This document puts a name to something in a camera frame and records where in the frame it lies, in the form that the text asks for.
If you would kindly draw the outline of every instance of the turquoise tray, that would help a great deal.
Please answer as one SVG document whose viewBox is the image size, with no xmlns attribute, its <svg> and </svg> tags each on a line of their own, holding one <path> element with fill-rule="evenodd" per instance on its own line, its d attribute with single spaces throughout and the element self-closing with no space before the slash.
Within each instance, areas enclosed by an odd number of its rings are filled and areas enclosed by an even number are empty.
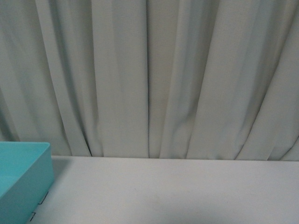
<svg viewBox="0 0 299 224">
<path fill-rule="evenodd" d="M 0 223 L 26 223 L 53 181 L 49 143 L 0 142 Z"/>
</svg>

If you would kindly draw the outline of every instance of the white table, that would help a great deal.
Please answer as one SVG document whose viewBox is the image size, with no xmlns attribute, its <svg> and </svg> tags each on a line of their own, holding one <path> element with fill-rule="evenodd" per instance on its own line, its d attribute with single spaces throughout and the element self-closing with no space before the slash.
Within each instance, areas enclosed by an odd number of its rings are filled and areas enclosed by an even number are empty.
<svg viewBox="0 0 299 224">
<path fill-rule="evenodd" d="M 299 162 L 52 158 L 29 224 L 299 223 Z"/>
</svg>

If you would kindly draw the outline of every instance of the turquoise container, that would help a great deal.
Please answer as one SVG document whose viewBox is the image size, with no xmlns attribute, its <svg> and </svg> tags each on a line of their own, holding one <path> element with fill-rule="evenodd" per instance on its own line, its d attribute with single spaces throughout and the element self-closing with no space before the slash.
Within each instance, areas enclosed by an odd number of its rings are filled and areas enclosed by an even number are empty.
<svg viewBox="0 0 299 224">
<path fill-rule="evenodd" d="M 0 224 L 24 224 L 54 181 L 50 144 L 0 142 Z"/>
</svg>

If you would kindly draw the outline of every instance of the curtain pleat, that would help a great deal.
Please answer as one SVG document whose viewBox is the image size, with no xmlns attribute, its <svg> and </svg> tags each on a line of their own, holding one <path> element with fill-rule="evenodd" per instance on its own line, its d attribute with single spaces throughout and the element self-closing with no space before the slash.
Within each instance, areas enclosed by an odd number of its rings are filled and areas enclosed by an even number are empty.
<svg viewBox="0 0 299 224">
<path fill-rule="evenodd" d="M 2 132 L 13 140 L 49 141 L 53 154 L 71 155 L 34 1 L 1 1 L 0 49 Z"/>
<path fill-rule="evenodd" d="M 72 155 L 88 156 L 56 1 L 36 1 L 50 75 Z"/>
<path fill-rule="evenodd" d="M 299 160 L 298 0 L 3 0 L 0 140 Z"/>
<path fill-rule="evenodd" d="M 299 13 L 239 160 L 279 160 L 299 136 Z"/>
<path fill-rule="evenodd" d="M 148 158 L 146 2 L 92 1 L 104 156 Z"/>
<path fill-rule="evenodd" d="M 232 160 L 242 150 L 265 103 L 295 3 L 220 2 L 187 158 Z"/>
</svg>

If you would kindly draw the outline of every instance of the blue plastic box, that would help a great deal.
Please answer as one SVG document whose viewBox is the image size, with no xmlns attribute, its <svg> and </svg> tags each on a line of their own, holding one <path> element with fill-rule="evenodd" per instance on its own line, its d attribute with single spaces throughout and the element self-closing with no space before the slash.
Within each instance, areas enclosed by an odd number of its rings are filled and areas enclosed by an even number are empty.
<svg viewBox="0 0 299 224">
<path fill-rule="evenodd" d="M 49 143 L 0 142 L 0 223 L 26 223 L 53 181 Z"/>
</svg>

